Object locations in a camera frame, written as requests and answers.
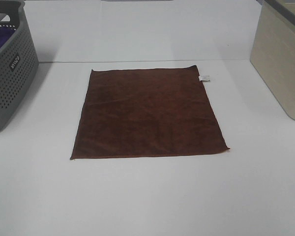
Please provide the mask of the beige storage bin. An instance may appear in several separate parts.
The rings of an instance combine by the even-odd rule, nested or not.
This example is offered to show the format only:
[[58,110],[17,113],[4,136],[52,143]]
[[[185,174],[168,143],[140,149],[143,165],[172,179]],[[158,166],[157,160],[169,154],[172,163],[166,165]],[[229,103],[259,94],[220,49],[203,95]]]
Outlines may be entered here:
[[263,2],[250,62],[295,120],[295,2]]

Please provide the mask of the white towel care label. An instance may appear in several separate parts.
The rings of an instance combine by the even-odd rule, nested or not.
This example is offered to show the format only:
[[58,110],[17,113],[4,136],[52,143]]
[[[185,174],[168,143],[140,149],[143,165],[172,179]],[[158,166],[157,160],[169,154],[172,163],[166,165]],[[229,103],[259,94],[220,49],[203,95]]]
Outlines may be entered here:
[[209,75],[199,76],[199,81],[202,81],[202,82],[210,82],[210,76]]

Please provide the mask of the brown towel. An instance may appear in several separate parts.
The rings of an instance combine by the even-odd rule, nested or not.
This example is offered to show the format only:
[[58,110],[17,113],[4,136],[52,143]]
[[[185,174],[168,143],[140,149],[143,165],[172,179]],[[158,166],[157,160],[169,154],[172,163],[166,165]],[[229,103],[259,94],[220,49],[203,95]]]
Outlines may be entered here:
[[227,150],[197,66],[91,72],[72,159]]

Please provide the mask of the grey perforated laundry basket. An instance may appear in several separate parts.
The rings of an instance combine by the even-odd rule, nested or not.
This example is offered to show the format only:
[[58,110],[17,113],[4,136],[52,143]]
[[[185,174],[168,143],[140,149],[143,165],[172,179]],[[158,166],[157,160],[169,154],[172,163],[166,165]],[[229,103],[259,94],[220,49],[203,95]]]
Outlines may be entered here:
[[0,131],[18,109],[38,69],[38,57],[24,11],[23,0],[0,0],[0,14],[9,22],[0,22],[13,34],[0,47]]

